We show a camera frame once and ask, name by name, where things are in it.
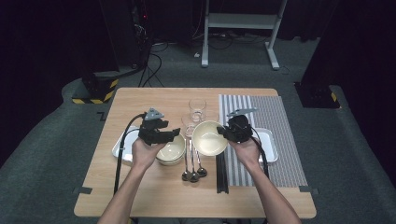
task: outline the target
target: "white tray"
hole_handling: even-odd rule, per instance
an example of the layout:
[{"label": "white tray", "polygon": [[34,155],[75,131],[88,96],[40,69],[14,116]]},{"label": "white tray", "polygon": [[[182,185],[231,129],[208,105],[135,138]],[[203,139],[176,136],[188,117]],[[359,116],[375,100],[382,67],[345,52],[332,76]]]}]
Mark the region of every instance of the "white tray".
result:
[{"label": "white tray", "polygon": [[[124,161],[132,161],[132,144],[134,143],[134,141],[137,139],[137,136],[139,135],[139,128],[135,127],[135,126],[131,126],[128,129],[128,132],[131,130],[135,130],[131,133],[128,133],[125,137],[125,142],[124,142],[124,151],[122,152],[122,159]],[[113,156],[115,156],[116,158],[119,156],[119,150],[120,150],[120,141],[122,138],[123,133],[121,134],[119,141],[117,141],[116,145],[113,147],[113,149],[111,150],[113,153]]]},{"label": "white tray", "polygon": [[[264,149],[267,162],[276,161],[278,154],[272,132],[264,128],[255,128],[255,130],[259,134],[260,140],[262,141],[262,148]],[[254,131],[253,137],[257,137],[257,134]]]}]

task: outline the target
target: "black tape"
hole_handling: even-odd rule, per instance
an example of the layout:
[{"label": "black tape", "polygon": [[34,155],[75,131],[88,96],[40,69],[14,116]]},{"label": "black tape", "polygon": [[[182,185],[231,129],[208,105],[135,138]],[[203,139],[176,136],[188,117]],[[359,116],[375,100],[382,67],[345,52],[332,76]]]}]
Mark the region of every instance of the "black tape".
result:
[{"label": "black tape", "polygon": [[319,194],[318,189],[312,189],[309,186],[299,186],[300,192],[309,192],[311,194]]},{"label": "black tape", "polygon": [[72,192],[73,192],[73,194],[80,194],[80,193],[91,194],[92,189],[91,188],[85,188],[85,187],[74,188]]},{"label": "black tape", "polygon": [[100,121],[106,121],[106,118],[105,118],[105,112],[96,112],[96,114],[100,114],[100,115],[102,115],[101,117],[100,117]]}]

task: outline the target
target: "spoon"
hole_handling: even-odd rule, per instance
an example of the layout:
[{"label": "spoon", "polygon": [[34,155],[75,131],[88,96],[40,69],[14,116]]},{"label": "spoon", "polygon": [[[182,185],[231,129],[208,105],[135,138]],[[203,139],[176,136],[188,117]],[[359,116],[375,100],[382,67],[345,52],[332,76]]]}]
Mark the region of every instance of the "spoon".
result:
[{"label": "spoon", "polygon": [[198,164],[199,164],[199,168],[197,170],[197,173],[198,173],[198,175],[200,177],[207,176],[207,170],[204,167],[202,167],[202,165],[201,165],[201,159],[199,158],[199,152],[198,152],[198,150],[196,148],[194,148],[194,149],[195,149],[195,152],[197,153]]},{"label": "spoon", "polygon": [[199,175],[195,173],[194,170],[194,153],[192,153],[192,141],[190,140],[190,154],[191,154],[191,164],[192,164],[192,173],[191,173],[191,179],[190,182],[198,182],[199,180]]},{"label": "spoon", "polygon": [[190,181],[192,173],[189,171],[189,165],[187,164],[187,148],[186,152],[184,153],[184,162],[186,163],[186,171],[184,171],[181,175],[181,179],[184,181]]}]

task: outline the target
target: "striped placemat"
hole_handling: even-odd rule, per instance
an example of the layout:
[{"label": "striped placemat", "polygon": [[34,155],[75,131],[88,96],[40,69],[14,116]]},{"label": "striped placemat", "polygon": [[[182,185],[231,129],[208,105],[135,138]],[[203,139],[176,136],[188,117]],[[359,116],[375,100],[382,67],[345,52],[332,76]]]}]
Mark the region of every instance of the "striped placemat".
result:
[{"label": "striped placemat", "polygon": [[[303,167],[294,143],[288,118],[280,96],[219,95],[219,122],[228,125],[227,114],[236,109],[258,110],[246,114],[253,128],[265,128],[274,135],[278,159],[269,163],[271,181],[280,188],[307,186]],[[225,150],[230,186],[254,186],[250,174],[230,146]]]}]

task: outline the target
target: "utensil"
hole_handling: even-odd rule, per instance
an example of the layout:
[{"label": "utensil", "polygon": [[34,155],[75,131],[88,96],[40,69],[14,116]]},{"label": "utensil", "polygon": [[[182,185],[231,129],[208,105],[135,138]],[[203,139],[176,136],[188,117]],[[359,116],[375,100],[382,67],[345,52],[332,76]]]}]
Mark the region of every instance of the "utensil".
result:
[{"label": "utensil", "polygon": [[221,152],[219,155],[216,156],[216,170],[217,170],[218,193],[221,193],[222,191],[229,193],[224,152]]},{"label": "utensil", "polygon": [[197,173],[198,173],[198,175],[200,177],[207,176],[207,170],[204,167],[202,167],[202,165],[201,165],[201,158],[199,158],[199,152],[198,152],[198,150],[196,148],[194,148],[194,149],[195,149],[195,152],[197,154],[197,159],[198,159],[198,164],[199,164],[199,168],[197,170]]},{"label": "utensil", "polygon": [[189,171],[189,165],[187,164],[187,147],[185,147],[185,150],[186,151],[184,153],[184,162],[186,163],[186,171],[184,171],[183,174],[181,175],[181,179],[184,181],[190,181],[192,173]]},{"label": "utensil", "polygon": [[190,182],[195,183],[195,182],[198,182],[199,175],[194,170],[194,153],[192,153],[192,141],[191,140],[190,140],[190,154],[191,154],[191,164],[192,164],[192,173],[191,173]]}]

